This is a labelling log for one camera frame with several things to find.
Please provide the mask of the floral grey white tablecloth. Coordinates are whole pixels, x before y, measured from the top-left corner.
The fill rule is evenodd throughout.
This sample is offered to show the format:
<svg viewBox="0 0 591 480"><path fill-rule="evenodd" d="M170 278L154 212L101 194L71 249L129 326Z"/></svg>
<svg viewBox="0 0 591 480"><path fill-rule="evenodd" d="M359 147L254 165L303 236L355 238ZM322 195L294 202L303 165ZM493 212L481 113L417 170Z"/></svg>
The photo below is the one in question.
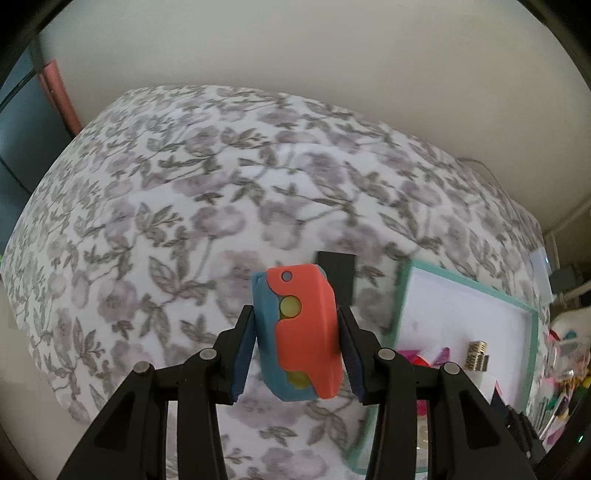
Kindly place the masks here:
<svg viewBox="0 0 591 480"><path fill-rule="evenodd" d="M37 368L88 424L138 361L211 346L257 271L353 254L353 312L385 335L401 261L537 304L541 244L501 188L385 123L286 93L161 86L122 95L56 159L2 277Z"/></svg>

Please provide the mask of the black gold patterned lighter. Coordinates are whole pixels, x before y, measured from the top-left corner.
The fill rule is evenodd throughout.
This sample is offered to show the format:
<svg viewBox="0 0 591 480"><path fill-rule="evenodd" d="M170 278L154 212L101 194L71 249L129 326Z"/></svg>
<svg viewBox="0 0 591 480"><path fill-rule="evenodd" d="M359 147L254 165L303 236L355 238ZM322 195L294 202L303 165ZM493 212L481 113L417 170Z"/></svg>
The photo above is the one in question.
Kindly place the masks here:
<svg viewBox="0 0 591 480"><path fill-rule="evenodd" d="M478 340L470 342L464 368L467 371L486 372L489 363L487 349L488 344L485 341Z"/></svg>

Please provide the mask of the pink rolled mat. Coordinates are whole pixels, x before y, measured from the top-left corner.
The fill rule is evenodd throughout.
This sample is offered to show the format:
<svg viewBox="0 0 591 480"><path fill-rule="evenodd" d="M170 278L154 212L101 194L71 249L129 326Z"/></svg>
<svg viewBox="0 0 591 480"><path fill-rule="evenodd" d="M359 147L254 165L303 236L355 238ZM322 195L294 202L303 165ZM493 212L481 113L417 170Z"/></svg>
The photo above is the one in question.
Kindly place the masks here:
<svg viewBox="0 0 591 480"><path fill-rule="evenodd" d="M57 111L67 131L73 137L77 136L82 130L82 124L65 89L56 60L43 66L39 81L48 101Z"/></svg>

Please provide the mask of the pink translucent lighter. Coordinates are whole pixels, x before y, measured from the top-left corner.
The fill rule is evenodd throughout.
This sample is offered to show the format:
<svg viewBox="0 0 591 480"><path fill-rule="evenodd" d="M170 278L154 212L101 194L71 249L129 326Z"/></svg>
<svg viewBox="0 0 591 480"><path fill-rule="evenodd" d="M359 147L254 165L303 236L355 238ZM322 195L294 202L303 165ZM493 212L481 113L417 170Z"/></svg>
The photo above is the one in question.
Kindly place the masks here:
<svg viewBox="0 0 591 480"><path fill-rule="evenodd" d="M426 347L421 350L399 350L399 353L412 365L439 368L450 360L449 347Z"/></svg>

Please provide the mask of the black plugged charger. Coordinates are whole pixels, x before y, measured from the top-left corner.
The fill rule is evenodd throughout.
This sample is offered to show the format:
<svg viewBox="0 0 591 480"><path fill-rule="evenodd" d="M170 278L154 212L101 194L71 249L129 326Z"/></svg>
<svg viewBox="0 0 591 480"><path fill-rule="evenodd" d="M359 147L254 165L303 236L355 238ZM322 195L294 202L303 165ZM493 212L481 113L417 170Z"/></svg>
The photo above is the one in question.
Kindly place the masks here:
<svg viewBox="0 0 591 480"><path fill-rule="evenodd" d="M581 269L574 263L553 271L549 281L552 292L556 295L574 290L584 283Z"/></svg>

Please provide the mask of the teal rimmed white tray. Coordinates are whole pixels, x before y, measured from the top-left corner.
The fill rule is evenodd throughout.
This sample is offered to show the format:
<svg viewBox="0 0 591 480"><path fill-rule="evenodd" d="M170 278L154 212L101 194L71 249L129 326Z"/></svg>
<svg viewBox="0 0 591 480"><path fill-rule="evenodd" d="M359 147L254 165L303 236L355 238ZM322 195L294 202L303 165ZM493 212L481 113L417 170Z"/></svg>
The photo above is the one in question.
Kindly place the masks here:
<svg viewBox="0 0 591 480"><path fill-rule="evenodd" d="M441 267L410 261L400 270L392 330L363 335L370 414L346 461L367 479L419 473L418 404L427 406L431 479L532 479L525 453L464 368L470 342L488 344L488 374L502 400L526 407L539 319L530 305ZM449 347L439 368L412 365L399 350Z"/></svg>

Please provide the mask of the dark blue cabinet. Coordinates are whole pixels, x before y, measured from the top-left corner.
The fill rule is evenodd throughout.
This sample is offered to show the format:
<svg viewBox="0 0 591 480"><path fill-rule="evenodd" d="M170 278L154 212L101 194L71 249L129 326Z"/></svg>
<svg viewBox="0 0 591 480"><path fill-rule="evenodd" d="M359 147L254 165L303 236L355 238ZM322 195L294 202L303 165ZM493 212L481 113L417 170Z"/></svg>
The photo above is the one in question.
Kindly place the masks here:
<svg viewBox="0 0 591 480"><path fill-rule="evenodd" d="M42 89L30 51L25 50L1 87L2 247L30 196L71 139Z"/></svg>

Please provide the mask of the black usb charger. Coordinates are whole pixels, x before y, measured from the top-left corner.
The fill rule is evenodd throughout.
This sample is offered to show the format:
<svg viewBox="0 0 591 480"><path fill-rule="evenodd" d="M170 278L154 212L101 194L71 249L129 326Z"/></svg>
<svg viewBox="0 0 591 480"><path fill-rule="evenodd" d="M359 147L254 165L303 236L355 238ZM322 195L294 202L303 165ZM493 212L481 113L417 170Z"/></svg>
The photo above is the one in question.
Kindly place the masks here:
<svg viewBox="0 0 591 480"><path fill-rule="evenodd" d="M355 290L356 255L318 251L315 262L325 271L332 291L335 293L335 303L339 306L352 306L353 290Z"/></svg>

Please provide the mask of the white power strip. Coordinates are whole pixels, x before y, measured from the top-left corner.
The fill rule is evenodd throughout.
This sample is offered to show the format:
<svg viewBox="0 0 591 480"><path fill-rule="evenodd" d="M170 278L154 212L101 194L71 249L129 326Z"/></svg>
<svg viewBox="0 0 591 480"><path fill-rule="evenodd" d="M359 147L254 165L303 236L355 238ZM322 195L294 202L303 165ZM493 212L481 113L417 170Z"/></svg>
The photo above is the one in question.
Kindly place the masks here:
<svg viewBox="0 0 591 480"><path fill-rule="evenodd" d="M550 283L552 273L547 253L544 247L538 248L530 254L534 277L538 285L540 301L543 305L550 305L554 301L554 294Z"/></svg>

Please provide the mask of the orange blue toy knife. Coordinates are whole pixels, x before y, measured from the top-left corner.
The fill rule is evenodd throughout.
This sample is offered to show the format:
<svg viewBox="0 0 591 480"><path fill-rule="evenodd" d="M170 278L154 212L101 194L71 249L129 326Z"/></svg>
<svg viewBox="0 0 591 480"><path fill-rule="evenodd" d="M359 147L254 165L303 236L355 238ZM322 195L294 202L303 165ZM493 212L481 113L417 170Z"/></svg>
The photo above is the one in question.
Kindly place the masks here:
<svg viewBox="0 0 591 480"><path fill-rule="evenodd" d="M315 264L273 267L250 280L259 364L284 402L332 399L342 384L335 293Z"/></svg>

